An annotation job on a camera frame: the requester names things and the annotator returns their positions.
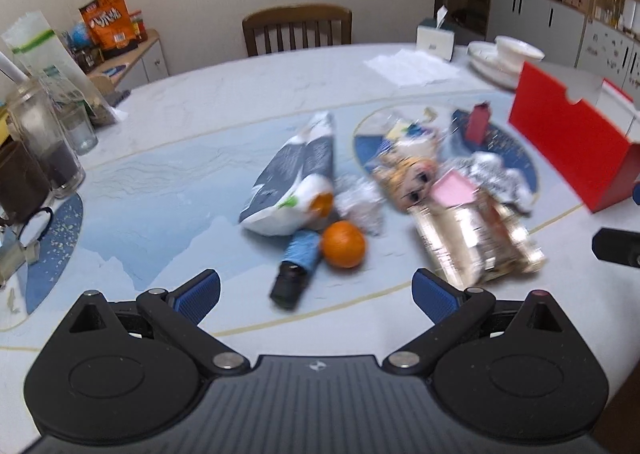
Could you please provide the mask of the gold foil snack packet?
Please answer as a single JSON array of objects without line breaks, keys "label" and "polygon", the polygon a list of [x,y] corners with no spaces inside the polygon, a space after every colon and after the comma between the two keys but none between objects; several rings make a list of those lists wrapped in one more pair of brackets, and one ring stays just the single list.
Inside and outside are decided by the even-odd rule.
[{"label": "gold foil snack packet", "polygon": [[432,270],[464,290],[511,273],[540,271],[546,256],[521,219],[490,199],[442,208],[409,210]]}]

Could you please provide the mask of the pink ridged soap tray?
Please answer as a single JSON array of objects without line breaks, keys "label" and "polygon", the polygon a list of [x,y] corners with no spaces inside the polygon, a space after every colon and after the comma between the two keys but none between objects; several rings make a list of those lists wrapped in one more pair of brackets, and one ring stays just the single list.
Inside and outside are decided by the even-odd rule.
[{"label": "pink ridged soap tray", "polygon": [[457,207],[472,203],[477,189],[477,185],[460,172],[449,170],[434,183],[431,197],[442,207]]}]

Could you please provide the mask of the orange tangerine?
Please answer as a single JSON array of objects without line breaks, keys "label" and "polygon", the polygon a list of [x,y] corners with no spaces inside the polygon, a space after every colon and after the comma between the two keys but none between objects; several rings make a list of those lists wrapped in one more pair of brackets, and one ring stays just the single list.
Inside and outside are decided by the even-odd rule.
[{"label": "orange tangerine", "polygon": [[367,242],[357,226],[349,221],[338,221],[322,233],[320,249],[330,266],[353,269],[363,261]]}]

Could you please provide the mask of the small blue bottle black cap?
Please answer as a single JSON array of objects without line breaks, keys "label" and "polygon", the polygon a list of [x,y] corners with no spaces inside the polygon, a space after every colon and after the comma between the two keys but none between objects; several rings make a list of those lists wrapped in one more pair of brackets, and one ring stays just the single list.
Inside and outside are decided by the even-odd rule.
[{"label": "small blue bottle black cap", "polygon": [[286,247],[270,291],[271,301],[284,310],[294,310],[320,262],[320,234],[300,229]]}]

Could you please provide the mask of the silver foil printed packet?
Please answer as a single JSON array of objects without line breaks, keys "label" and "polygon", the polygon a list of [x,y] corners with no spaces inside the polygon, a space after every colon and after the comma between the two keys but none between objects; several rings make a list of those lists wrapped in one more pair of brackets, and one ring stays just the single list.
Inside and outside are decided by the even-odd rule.
[{"label": "silver foil printed packet", "polygon": [[476,186],[485,189],[499,203],[515,209],[521,214],[530,214],[534,193],[520,169],[508,168],[503,159],[494,153],[477,151],[468,157],[454,157],[445,165]]}]

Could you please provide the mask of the clear bag white beads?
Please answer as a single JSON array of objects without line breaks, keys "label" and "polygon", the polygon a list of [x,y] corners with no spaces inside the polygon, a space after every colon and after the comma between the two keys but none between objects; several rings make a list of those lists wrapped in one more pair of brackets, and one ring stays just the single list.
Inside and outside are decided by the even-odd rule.
[{"label": "clear bag white beads", "polygon": [[334,210],[361,232],[378,236],[383,232],[385,198],[375,181],[356,175],[341,175],[335,180]]}]

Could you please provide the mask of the grey white snack bag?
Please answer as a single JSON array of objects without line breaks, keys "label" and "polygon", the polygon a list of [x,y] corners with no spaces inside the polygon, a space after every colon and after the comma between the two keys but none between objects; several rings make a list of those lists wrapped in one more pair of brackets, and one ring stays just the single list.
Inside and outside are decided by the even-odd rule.
[{"label": "grey white snack bag", "polygon": [[262,236],[288,236],[329,216],[334,200],[335,121],[318,112],[258,175],[239,225]]}]

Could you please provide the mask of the blueberry bread packet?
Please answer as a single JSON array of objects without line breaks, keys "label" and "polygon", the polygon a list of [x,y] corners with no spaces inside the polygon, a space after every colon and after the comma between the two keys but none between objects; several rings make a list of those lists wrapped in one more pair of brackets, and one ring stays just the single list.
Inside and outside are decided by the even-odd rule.
[{"label": "blueberry bread packet", "polygon": [[439,140],[439,131],[438,128],[421,121],[392,118],[387,123],[384,140],[391,144],[402,145],[436,144]]}]

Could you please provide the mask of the red binder clip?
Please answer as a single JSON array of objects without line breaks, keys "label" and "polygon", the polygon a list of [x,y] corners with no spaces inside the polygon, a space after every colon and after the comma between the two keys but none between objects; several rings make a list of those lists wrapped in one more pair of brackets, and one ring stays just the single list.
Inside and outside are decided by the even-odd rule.
[{"label": "red binder clip", "polygon": [[465,140],[473,145],[483,143],[489,127],[490,116],[491,109],[489,102],[476,104],[471,114],[469,114],[468,122],[466,122]]}]

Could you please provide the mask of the red white cardboard box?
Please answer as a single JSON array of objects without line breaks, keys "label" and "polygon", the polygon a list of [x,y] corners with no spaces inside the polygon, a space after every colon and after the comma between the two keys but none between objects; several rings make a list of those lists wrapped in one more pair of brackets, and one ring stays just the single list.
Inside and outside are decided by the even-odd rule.
[{"label": "red white cardboard box", "polygon": [[602,76],[526,62],[509,122],[592,212],[631,197],[639,184],[639,108]]}]

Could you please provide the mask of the bunny face plush toy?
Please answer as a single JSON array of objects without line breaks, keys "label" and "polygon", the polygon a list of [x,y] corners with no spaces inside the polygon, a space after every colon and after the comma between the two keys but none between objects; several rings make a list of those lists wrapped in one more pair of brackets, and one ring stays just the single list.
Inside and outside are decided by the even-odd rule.
[{"label": "bunny face plush toy", "polygon": [[370,161],[371,175],[400,211],[424,203],[438,171],[437,151],[431,144],[393,143]]}]

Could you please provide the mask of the white porcelain bowl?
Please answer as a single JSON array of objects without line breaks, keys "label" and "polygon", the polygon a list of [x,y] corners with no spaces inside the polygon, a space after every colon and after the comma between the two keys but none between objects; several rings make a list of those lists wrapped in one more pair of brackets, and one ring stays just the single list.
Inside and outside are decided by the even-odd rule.
[{"label": "white porcelain bowl", "polygon": [[541,62],[544,52],[538,47],[512,36],[496,36],[497,52],[503,62],[521,68],[526,62]]}]

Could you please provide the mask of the clear drinking glass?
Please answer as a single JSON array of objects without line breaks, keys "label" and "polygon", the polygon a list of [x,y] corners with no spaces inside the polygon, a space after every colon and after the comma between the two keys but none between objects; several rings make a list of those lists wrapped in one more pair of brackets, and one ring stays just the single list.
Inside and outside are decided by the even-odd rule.
[{"label": "clear drinking glass", "polygon": [[88,154],[98,145],[98,136],[83,102],[69,102],[58,112],[58,121],[61,123],[67,140],[79,156]]}]

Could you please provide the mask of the glass jar dark contents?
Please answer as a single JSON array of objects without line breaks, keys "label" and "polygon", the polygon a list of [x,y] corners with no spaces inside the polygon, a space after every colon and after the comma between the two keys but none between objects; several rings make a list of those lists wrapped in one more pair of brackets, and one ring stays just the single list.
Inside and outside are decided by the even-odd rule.
[{"label": "glass jar dark contents", "polygon": [[54,197],[73,195],[86,174],[40,82],[32,78],[18,84],[6,99],[6,110],[11,135],[38,162]]}]

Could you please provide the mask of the stacked white plates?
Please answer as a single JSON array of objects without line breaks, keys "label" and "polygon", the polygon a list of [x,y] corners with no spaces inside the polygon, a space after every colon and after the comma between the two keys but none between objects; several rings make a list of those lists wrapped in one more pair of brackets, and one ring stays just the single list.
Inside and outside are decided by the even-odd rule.
[{"label": "stacked white plates", "polygon": [[472,68],[493,84],[514,91],[520,82],[523,69],[503,62],[497,52],[495,40],[492,42],[474,41],[466,49]]}]

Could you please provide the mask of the white tissue paper sheet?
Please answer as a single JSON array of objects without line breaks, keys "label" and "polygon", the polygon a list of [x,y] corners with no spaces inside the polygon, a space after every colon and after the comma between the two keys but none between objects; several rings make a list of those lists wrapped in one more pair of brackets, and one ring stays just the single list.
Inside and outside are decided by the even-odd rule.
[{"label": "white tissue paper sheet", "polygon": [[459,74],[459,69],[449,62],[420,50],[400,50],[393,55],[378,55],[366,60],[364,65],[398,88],[454,80]]}]

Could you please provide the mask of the low wooden side cabinet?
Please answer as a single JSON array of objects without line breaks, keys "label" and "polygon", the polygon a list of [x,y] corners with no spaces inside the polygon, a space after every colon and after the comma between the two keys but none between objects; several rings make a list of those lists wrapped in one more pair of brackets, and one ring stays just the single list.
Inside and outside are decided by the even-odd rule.
[{"label": "low wooden side cabinet", "polygon": [[168,76],[162,42],[155,29],[148,31],[148,39],[137,48],[107,59],[88,74],[91,82],[103,93],[130,91]]}]

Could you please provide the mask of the green white tissue box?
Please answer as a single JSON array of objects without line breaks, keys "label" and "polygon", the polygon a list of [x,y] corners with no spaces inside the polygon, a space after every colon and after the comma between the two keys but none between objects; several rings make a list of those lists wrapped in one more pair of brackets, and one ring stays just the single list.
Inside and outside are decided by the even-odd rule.
[{"label": "green white tissue box", "polygon": [[454,57],[454,32],[444,28],[447,15],[447,7],[440,6],[434,24],[420,24],[416,28],[416,49],[451,62]]}]

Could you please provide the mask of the orange chip bag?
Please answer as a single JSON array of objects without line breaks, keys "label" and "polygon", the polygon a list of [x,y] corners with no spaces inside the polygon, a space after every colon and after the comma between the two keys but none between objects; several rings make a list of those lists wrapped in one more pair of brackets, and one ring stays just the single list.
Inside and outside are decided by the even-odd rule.
[{"label": "orange chip bag", "polygon": [[92,0],[79,13],[90,38],[101,50],[123,50],[137,41],[125,0]]}]

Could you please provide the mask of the clear plastic bag green stripe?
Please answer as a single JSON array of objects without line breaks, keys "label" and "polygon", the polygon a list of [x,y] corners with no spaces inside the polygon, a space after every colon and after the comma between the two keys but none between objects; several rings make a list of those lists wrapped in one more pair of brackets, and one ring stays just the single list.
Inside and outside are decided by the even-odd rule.
[{"label": "clear plastic bag green stripe", "polygon": [[70,104],[84,106],[97,127],[118,122],[114,108],[76,64],[41,12],[18,18],[1,38],[58,108]]}]

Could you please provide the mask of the dark wooden chair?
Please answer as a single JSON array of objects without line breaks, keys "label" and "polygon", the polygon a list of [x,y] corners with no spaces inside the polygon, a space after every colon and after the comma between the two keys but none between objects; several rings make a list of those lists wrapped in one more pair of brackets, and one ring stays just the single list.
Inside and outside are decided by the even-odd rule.
[{"label": "dark wooden chair", "polygon": [[242,20],[248,57],[352,44],[352,11],[324,4],[283,5]]}]

